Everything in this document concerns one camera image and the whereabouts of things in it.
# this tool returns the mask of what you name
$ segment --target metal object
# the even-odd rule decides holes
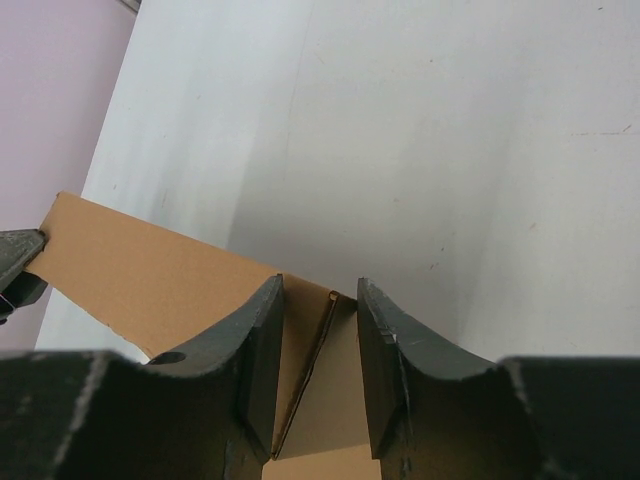
[[[640,478],[640,360],[492,364],[358,284],[372,455],[382,478]]]
[[[17,308],[35,303],[47,284],[24,267],[44,249],[38,230],[0,232],[0,325]]]
[[[109,352],[0,362],[3,479],[255,480],[269,459],[283,281],[141,366]]]

